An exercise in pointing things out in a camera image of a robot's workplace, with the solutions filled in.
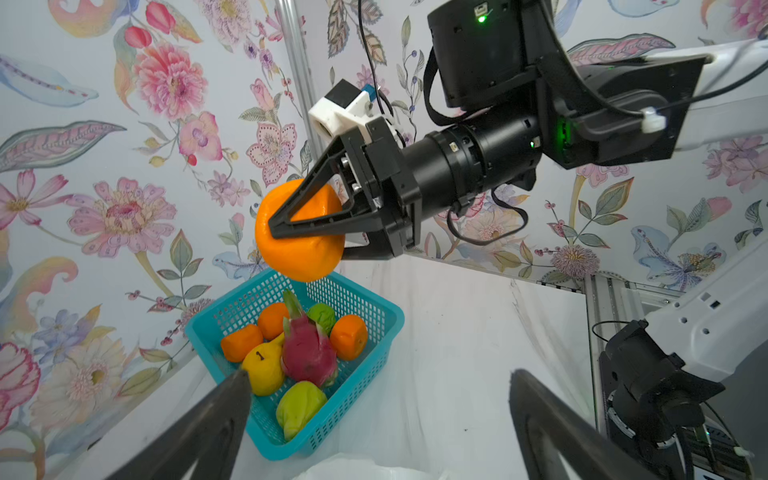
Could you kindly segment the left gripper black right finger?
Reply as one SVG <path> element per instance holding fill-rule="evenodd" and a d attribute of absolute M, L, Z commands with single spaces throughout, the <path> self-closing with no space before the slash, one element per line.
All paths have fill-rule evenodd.
<path fill-rule="evenodd" d="M 511 373 L 509 408 L 530 479 L 652 479 L 530 372 Z"/>

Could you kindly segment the dragon fruit pink green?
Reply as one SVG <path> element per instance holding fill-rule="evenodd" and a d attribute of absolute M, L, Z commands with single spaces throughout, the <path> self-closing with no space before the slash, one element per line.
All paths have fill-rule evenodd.
<path fill-rule="evenodd" d="M 290 314 L 283 324 L 285 343 L 281 364 L 285 375 L 296 382 L 310 381 L 320 389 L 330 388 L 338 376 L 336 353 L 330 339 L 308 318 L 293 291 L 283 292 L 283 303 Z"/>

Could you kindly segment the yellow green pear fruit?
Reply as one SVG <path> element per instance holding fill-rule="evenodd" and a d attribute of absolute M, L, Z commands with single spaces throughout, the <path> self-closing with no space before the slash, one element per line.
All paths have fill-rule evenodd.
<path fill-rule="evenodd" d="M 326 402 L 326 394 L 310 381 L 298 382 L 288 389 L 276 410 L 276 420 L 285 441 L 291 441 Z"/>

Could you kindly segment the white plastic bag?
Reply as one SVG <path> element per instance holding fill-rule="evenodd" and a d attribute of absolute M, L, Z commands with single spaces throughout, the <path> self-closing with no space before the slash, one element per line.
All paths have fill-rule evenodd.
<path fill-rule="evenodd" d="M 404 468 L 386 467 L 371 458 L 337 454 L 323 460 L 296 476 L 297 480 L 432 480 L 449 479 L 450 474 L 431 474 Z"/>

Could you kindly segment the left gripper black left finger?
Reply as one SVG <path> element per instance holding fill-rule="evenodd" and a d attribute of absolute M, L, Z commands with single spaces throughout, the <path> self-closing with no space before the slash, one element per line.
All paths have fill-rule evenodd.
<path fill-rule="evenodd" d="M 248 376 L 238 370 L 109 477 L 229 479 L 250 406 Z"/>

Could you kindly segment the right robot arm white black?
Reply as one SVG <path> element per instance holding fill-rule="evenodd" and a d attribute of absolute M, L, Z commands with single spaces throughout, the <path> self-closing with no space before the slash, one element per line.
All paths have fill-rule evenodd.
<path fill-rule="evenodd" d="M 528 190 L 548 157 L 566 169 L 667 160 L 677 151 L 757 132 L 767 103 L 767 41 L 575 66 L 547 1 L 450 1 L 427 18 L 423 87 L 442 83 L 436 131 L 399 147 L 384 116 L 341 82 L 310 115 L 330 143 L 296 191 L 268 215 L 276 239 L 363 233 L 347 260 L 388 259 L 416 246 L 425 217 L 465 214 L 511 184 Z M 533 479 L 691 479 L 703 404 L 767 342 L 767 240 L 695 283 L 674 304 L 623 322 L 598 358 L 604 431 L 530 373 L 511 378 L 509 405 Z"/>

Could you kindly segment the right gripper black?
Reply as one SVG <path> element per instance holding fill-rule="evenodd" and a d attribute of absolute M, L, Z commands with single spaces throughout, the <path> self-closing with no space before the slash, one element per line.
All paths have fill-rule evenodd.
<path fill-rule="evenodd" d="M 477 196 L 520 181 L 531 188 L 541 152 L 532 113 L 495 108 L 401 149 L 382 120 L 333 140 L 306 178 L 269 219 L 275 239 L 365 234 L 343 261 L 389 260 L 420 245 L 422 224 L 439 213 L 464 214 Z M 337 176 L 347 194 L 337 213 L 294 216 Z"/>

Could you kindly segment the yellow apple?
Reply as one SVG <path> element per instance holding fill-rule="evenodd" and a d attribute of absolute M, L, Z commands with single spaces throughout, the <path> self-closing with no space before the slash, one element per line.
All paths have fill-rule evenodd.
<path fill-rule="evenodd" d="M 277 392 L 285 381 L 282 369 L 282 345 L 276 342 L 262 343 L 251 350 L 241 364 L 247 373 L 252 393 L 268 397 Z"/>

